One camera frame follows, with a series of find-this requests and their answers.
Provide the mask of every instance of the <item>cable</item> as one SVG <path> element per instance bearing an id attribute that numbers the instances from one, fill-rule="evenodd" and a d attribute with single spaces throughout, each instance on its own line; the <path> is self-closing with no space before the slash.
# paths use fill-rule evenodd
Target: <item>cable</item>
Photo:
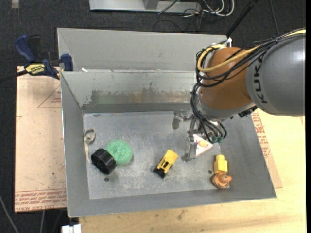
<path id="1" fill-rule="evenodd" d="M 272 16 L 273 16 L 273 20 L 274 20 L 274 25 L 276 26 L 276 32 L 277 32 L 277 35 L 279 36 L 280 35 L 280 31 L 278 30 L 278 26 L 277 26 L 277 22 L 276 22 L 276 16 L 274 14 L 274 9 L 273 9 L 273 6 L 272 6 L 272 1 L 269 0 L 270 2 L 270 7 L 271 7 L 271 11 L 272 11 Z"/>
<path id="2" fill-rule="evenodd" d="M 156 21 L 155 24 L 152 27 L 152 31 L 155 31 L 156 25 L 158 23 L 160 23 L 160 22 L 169 22 L 169 23 L 173 24 L 174 26 L 176 26 L 181 32 L 183 32 L 183 33 L 185 32 L 185 30 L 182 27 L 180 27 L 177 23 L 175 23 L 175 22 L 173 22 L 171 20 L 159 20 L 159 21 Z"/>
<path id="3" fill-rule="evenodd" d="M 42 219 L 41 219 L 41 225 L 40 225 L 39 233 L 42 233 L 42 231 L 43 231 L 44 216 L 45 216 L 45 210 L 42 212 Z"/>
<path id="4" fill-rule="evenodd" d="M 57 223 L 58 223 L 58 221 L 59 221 L 59 218 L 60 218 L 60 216 L 62 215 L 62 210 L 59 212 L 59 214 L 58 214 L 58 216 L 57 216 L 57 219 L 56 219 L 56 221 L 55 221 L 55 223 L 54 223 L 54 226 L 53 226 L 53 229 L 52 229 L 52 233 L 54 233 L 55 232 L 55 230 L 56 230 L 56 226 L 57 226 Z"/>
<path id="5" fill-rule="evenodd" d="M 174 5 L 175 3 L 177 3 L 178 1 L 179 1 L 179 0 L 175 0 L 173 3 L 171 3 L 170 6 L 166 7 L 164 10 L 160 11 L 160 12 L 158 13 L 158 15 L 159 15 L 159 14 L 162 14 L 162 13 L 166 12 L 167 10 L 169 10 L 170 8 L 172 8 L 173 5 Z"/>
<path id="6" fill-rule="evenodd" d="M 254 56 L 257 56 L 258 54 L 265 52 L 267 50 L 267 48 L 271 47 L 272 45 L 275 45 L 282 40 L 289 39 L 289 38 L 291 38 L 291 36 L 296 36 L 296 35 L 304 34 L 304 33 L 306 33 L 306 30 L 305 30 L 305 28 L 302 28 L 302 29 L 298 29 L 298 30 L 294 30 L 292 32 L 286 33 L 286 34 L 281 35 L 281 36 L 276 37 L 276 38 L 268 39 L 268 40 L 264 41 L 263 43 L 261 43 L 260 45 L 252 47 L 251 49 L 248 49 L 244 52 L 241 52 L 239 54 L 237 54 L 237 53 L 233 54 L 230 58 L 228 58 L 227 60 L 225 60 L 224 62 L 222 62 L 218 65 L 215 65 L 213 67 L 209 67 L 209 68 L 205 69 L 205 68 L 202 68 L 202 62 L 207 57 L 207 55 L 218 50 L 218 49 L 220 49 L 220 48 L 225 47 L 222 44 L 211 45 L 199 54 L 199 57 L 197 59 L 196 68 L 198 69 L 199 72 L 207 73 L 207 72 L 217 70 L 217 69 L 223 67 L 224 65 L 227 65 L 228 63 L 233 62 L 237 59 L 241 59 L 237 64 L 235 64 L 231 68 L 231 71 L 234 71 L 235 69 L 242 66 L 243 64 L 245 64 L 250 59 L 254 58 Z"/>
<path id="7" fill-rule="evenodd" d="M 6 207 L 5 207 L 5 204 L 4 204 L 3 200 L 2 200 L 1 194 L 0 194 L 0 202 L 1 202 L 1 205 L 2 205 L 2 207 L 4 209 L 4 212 L 5 212 L 6 216 L 7 216 L 7 218 L 9 219 L 13 229 L 15 230 L 16 233 L 19 233 L 18 229 L 16 228 L 12 218 L 10 217 L 10 215 L 9 215 L 9 213 L 8 213 Z"/>
<path id="8" fill-rule="evenodd" d="M 229 8 L 231 7 L 231 9 L 229 12 L 226 12 L 225 14 L 222 13 L 222 11 L 225 8 L 225 2 L 224 2 L 224 0 L 220 0 L 220 1 L 221 1 L 221 5 L 222 5 L 221 8 L 214 10 L 211 8 L 211 6 L 208 5 L 206 0 L 202 0 L 203 4 L 207 7 L 207 9 L 203 9 L 203 12 L 215 14 L 215 15 L 218 15 L 221 17 L 226 17 L 226 16 L 231 15 L 234 11 L 234 6 L 235 6 L 234 0 L 229 0 Z"/>

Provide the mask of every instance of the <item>yellow toy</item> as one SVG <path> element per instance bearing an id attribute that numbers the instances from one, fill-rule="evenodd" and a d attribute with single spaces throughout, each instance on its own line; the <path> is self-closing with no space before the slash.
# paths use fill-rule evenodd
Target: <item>yellow toy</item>
<path id="1" fill-rule="evenodd" d="M 163 156 L 159 164 L 154 169 L 154 172 L 164 178 L 177 158 L 178 154 L 176 154 L 172 150 L 167 150 L 166 154 Z"/>

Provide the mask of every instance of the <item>black cable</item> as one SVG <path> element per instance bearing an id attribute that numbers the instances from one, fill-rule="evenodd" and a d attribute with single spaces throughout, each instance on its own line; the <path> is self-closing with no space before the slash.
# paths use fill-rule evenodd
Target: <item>black cable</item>
<path id="1" fill-rule="evenodd" d="M 175 23 L 175 22 L 173 22 L 173 21 L 171 21 L 171 20 L 159 20 L 159 21 L 156 21 L 155 24 L 154 24 L 153 27 L 152 27 L 152 31 L 155 31 L 156 25 L 157 25 L 158 23 L 160 23 L 160 22 L 169 22 L 169 23 L 173 24 L 174 26 L 176 26 L 182 33 L 185 32 L 184 29 L 182 29 L 177 23 Z"/>
<path id="2" fill-rule="evenodd" d="M 16 78 L 16 77 L 19 77 L 19 76 L 22 76 L 22 75 L 25 75 L 25 74 L 27 74 L 27 73 L 28 73 L 28 72 L 27 72 L 26 70 L 23 70 L 23 71 L 21 71 L 21 72 L 18 72 L 18 73 L 15 73 L 15 74 L 6 76 L 6 77 L 0 79 L 0 83 L 1 83 L 1 82 L 4 82 L 4 81 L 8 81 L 8 80 L 13 79 L 13 78 Z"/>
<path id="3" fill-rule="evenodd" d="M 276 26 L 276 32 L 277 32 L 277 35 L 279 36 L 280 35 L 280 31 L 278 30 L 278 26 L 277 26 L 277 22 L 276 22 L 276 16 L 274 14 L 274 9 L 273 9 L 273 6 L 272 6 L 272 1 L 269 0 L 270 2 L 270 7 L 271 7 L 271 11 L 272 11 L 272 16 L 273 16 L 273 20 L 274 20 L 274 25 Z"/>
<path id="4" fill-rule="evenodd" d="M 177 3 L 179 0 L 175 0 L 171 5 L 169 5 L 168 7 L 166 7 L 164 10 L 162 10 L 161 12 L 158 13 L 159 14 L 162 14 L 164 12 L 166 12 L 167 10 L 169 10 L 170 8 L 172 8 L 172 6 Z"/>

